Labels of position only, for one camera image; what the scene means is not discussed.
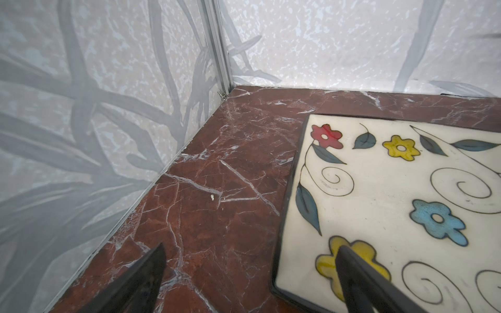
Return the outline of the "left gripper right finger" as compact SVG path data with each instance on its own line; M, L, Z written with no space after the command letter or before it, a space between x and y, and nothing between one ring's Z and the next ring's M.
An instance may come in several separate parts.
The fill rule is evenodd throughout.
M424 312L350 247L339 249L335 265L349 312Z

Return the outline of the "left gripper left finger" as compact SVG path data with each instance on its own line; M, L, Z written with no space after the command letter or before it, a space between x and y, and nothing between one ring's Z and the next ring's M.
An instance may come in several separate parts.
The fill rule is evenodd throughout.
M163 244L151 249L80 312L153 312L166 269Z

